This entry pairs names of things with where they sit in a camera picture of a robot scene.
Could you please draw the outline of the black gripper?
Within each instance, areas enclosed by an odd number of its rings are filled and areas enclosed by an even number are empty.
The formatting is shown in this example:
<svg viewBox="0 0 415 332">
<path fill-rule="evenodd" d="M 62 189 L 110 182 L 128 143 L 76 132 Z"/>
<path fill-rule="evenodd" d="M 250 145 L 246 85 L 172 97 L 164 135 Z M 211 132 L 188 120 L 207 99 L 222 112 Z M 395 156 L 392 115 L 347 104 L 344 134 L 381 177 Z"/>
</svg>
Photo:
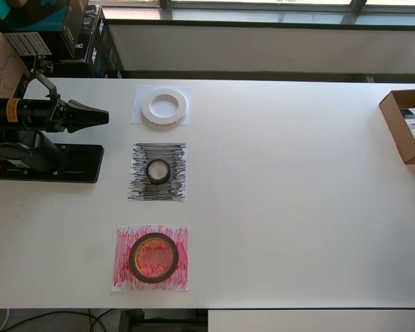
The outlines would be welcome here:
<svg viewBox="0 0 415 332">
<path fill-rule="evenodd" d="M 108 111 L 88 107 L 75 100 L 69 100 L 68 103 L 56 100 L 52 115 L 44 123 L 44 131 L 59 133 L 67 128 L 69 133 L 74 133 L 85 128 L 108 123 Z"/>
</svg>

